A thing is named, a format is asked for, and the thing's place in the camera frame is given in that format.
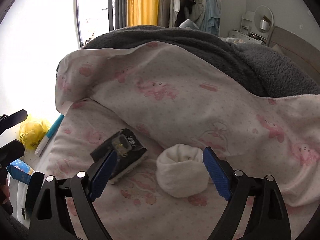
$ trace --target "black tissue package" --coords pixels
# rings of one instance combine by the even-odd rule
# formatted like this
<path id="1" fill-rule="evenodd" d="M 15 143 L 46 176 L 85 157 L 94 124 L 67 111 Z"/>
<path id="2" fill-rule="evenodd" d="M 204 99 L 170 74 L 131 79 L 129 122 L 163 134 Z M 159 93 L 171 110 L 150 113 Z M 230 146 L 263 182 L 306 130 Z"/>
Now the black tissue package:
<path id="1" fill-rule="evenodd" d="M 123 129 L 109 139 L 106 143 L 117 152 L 117 164 L 114 168 L 109 183 L 115 184 L 122 176 L 132 171 L 138 164 L 147 158 L 147 149 L 142 146 L 136 136 L 129 129 Z M 93 151 L 92 159 L 97 162 L 104 153 Z"/>

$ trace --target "round mirror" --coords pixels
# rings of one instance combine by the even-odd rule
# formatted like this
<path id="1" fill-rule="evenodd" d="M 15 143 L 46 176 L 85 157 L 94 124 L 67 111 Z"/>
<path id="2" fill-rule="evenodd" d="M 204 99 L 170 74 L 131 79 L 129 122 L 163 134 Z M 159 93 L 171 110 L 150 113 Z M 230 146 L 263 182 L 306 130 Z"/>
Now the round mirror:
<path id="1" fill-rule="evenodd" d="M 254 26 L 259 33 L 264 33 L 273 27 L 272 11 L 265 5 L 260 5 L 254 12 Z"/>

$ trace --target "blue gripper pad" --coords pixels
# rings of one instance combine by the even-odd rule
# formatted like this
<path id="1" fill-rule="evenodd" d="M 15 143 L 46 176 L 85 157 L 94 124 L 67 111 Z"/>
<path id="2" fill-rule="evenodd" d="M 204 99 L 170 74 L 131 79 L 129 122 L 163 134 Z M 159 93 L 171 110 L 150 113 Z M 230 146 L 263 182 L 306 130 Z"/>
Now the blue gripper pad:
<path id="1" fill-rule="evenodd" d="M 108 181 L 113 172 L 118 160 L 117 152 L 112 151 L 108 158 L 103 162 L 97 171 L 96 175 L 91 181 L 91 192 L 89 198 L 91 201 L 95 201 L 96 198 L 101 197 Z"/>
<path id="2" fill-rule="evenodd" d="M 203 162 L 219 195 L 229 201 L 232 196 L 230 181 L 208 148 L 203 151 Z"/>

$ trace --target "rolled white sock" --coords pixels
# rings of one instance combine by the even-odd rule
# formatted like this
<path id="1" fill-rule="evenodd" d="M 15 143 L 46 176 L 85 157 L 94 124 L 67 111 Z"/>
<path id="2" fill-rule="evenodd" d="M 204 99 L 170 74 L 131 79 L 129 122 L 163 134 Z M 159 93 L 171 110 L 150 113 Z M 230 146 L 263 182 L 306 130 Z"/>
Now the rolled white sock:
<path id="1" fill-rule="evenodd" d="M 201 149 L 184 144 L 164 150 L 156 161 L 159 186 L 174 197 L 188 197 L 204 191 L 209 173 L 202 153 Z"/>

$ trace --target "gray fleece blanket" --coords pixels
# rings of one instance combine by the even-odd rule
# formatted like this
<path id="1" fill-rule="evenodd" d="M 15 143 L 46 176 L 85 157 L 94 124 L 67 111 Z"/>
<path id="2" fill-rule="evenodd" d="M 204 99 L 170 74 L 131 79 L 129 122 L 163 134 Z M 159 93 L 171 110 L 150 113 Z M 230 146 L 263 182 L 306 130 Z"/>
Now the gray fleece blanket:
<path id="1" fill-rule="evenodd" d="M 191 52 L 260 97 L 320 94 L 320 86 L 312 78 L 271 48 L 230 44 L 196 30 L 140 25 L 103 34 L 84 49 L 130 49 L 150 41 L 170 43 Z"/>

